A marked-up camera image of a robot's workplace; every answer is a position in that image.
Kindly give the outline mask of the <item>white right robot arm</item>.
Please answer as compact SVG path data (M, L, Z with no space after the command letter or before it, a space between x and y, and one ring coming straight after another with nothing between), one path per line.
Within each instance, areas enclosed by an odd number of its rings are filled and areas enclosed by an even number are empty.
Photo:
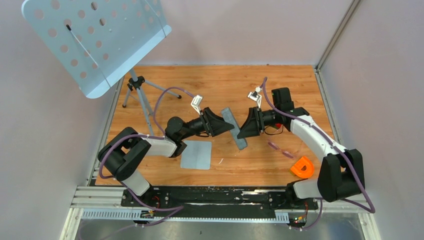
M334 202L361 194L365 187L362 154L334 141L303 107L295 107L287 87L271 91L273 106L270 110L261 110L259 91L257 87L247 95L256 106L249 108L237 138L256 137L264 133L266 127L281 124L299 137L321 162L316 179L307 177L287 185L286 204L298 209L309 198Z

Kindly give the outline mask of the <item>light blue cleaning cloth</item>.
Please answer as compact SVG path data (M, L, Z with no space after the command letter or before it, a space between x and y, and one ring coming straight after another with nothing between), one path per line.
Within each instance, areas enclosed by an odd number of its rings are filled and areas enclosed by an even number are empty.
M181 154L182 169L209 170L211 167L212 143L210 141L186 140Z

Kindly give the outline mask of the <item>grey glasses case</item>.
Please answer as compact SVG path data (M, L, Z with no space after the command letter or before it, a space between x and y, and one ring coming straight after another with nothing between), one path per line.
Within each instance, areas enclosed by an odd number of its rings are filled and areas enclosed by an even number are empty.
M240 133L240 127L236 121L234 114L232 113L229 107L226 107L221 110L221 115L226 123L233 125L233 129L230 130L230 134L234 139L234 142L237 148L241 151L248 146L247 140L245 138L238 138L238 134Z

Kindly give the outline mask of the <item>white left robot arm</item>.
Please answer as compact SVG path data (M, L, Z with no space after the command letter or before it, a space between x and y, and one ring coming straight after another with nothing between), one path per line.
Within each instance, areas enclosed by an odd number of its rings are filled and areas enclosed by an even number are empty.
M186 149L184 140L205 133L215 137L234 129L223 117L208 107L201 110L198 118L184 121L178 116L170 118L163 137L138 133L132 127L124 128L97 154L100 166L134 193L134 200L140 206L149 206L153 201L151 184L137 170L146 156L176 158Z

